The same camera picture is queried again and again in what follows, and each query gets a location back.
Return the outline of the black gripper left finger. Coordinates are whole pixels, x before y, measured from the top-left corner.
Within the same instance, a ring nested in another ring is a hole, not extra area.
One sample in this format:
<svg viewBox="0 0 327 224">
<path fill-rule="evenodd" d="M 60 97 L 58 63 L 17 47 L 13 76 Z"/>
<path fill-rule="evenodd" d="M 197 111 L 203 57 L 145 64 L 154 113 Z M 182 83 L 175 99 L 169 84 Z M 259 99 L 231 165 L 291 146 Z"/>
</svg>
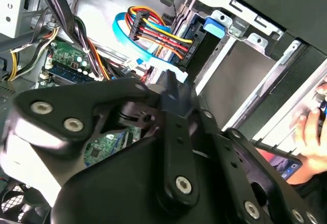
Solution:
<svg viewBox="0 0 327 224">
<path fill-rule="evenodd" d="M 30 90 L 15 98 L 14 134 L 32 147 L 52 177 L 38 186 L 50 205 L 69 179 L 88 168 L 82 159 L 90 140 L 135 126 L 146 131 L 136 143 L 153 139 L 160 147 L 159 203 L 166 208 L 195 206 L 199 188 L 181 85 L 191 86 L 168 71 L 150 87 L 120 78 Z"/>
</svg>

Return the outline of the person hand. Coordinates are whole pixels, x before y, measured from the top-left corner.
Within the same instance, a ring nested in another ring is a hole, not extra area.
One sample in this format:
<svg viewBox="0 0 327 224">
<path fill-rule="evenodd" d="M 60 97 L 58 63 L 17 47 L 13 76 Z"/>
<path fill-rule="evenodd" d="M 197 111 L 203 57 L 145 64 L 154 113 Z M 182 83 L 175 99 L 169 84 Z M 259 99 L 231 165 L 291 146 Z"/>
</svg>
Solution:
<svg viewBox="0 0 327 224">
<path fill-rule="evenodd" d="M 287 180 L 291 185 L 306 183 L 326 172 L 326 121 L 319 130 L 320 113 L 318 106 L 311 107 L 308 115 L 301 115 L 297 121 L 294 141 L 302 167 Z"/>
</svg>

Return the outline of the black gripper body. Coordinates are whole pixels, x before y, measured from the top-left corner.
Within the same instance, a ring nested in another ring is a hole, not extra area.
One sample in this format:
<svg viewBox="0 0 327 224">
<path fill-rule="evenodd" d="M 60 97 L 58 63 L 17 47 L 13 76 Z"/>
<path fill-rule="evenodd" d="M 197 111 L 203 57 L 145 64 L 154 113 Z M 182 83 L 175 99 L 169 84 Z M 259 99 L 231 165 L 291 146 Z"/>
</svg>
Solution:
<svg viewBox="0 0 327 224">
<path fill-rule="evenodd" d="M 162 169 L 153 139 L 125 149 L 74 175 L 62 187 L 51 223 L 246 223 L 232 206 L 209 135 L 193 136 L 199 201 L 190 210 L 164 208 L 157 188 Z"/>
</svg>

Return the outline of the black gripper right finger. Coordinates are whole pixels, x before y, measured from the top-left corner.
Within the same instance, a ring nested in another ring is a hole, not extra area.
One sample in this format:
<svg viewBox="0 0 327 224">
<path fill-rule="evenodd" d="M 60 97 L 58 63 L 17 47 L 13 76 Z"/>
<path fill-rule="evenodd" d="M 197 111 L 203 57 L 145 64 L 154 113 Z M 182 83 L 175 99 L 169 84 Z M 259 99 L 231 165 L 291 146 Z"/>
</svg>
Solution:
<svg viewBox="0 0 327 224">
<path fill-rule="evenodd" d="M 232 206 L 247 214 L 246 223 L 325 223 L 326 175 L 291 185 L 239 131 L 219 130 L 213 115 L 200 107 L 194 88 L 179 87 L 190 136 L 209 135 L 227 183 Z"/>
</svg>

